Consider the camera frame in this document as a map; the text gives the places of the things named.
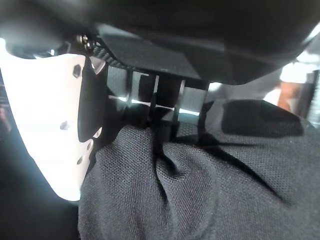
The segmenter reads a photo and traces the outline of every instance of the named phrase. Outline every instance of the black mesh fabric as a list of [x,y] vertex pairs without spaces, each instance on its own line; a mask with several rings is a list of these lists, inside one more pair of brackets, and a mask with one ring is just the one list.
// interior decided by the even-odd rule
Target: black mesh fabric
[[197,145],[155,152],[149,129],[124,127],[84,180],[81,239],[320,239],[320,134],[275,106],[242,101],[236,108],[250,106],[247,117],[267,132],[254,134],[250,121],[236,124],[244,117],[234,104],[215,102]]

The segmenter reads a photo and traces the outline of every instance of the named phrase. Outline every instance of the gray knit fabric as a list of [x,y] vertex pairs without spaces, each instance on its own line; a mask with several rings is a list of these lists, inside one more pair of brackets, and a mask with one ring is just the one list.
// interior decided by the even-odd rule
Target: gray knit fabric
[[154,153],[153,138],[125,127],[96,154],[82,240],[320,239],[320,134],[309,123],[261,101],[217,101],[198,146]]

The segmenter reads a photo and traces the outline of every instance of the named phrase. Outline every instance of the white plastic panel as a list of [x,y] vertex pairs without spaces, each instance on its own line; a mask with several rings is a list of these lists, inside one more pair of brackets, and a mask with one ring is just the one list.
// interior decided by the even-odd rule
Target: white plastic panel
[[42,174],[63,199],[80,199],[93,140],[79,142],[78,109],[86,57],[64,54],[22,59],[0,38],[0,68],[19,133]]

